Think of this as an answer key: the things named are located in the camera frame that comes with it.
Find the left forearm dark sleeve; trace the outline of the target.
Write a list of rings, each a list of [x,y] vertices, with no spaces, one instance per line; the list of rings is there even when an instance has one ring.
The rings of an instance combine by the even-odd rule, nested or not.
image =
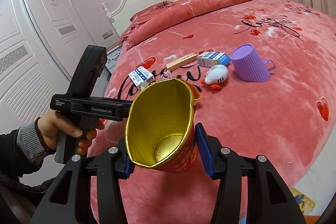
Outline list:
[[[18,182],[23,175],[40,170],[44,158],[55,152],[44,141],[37,121],[2,134],[1,180]]]

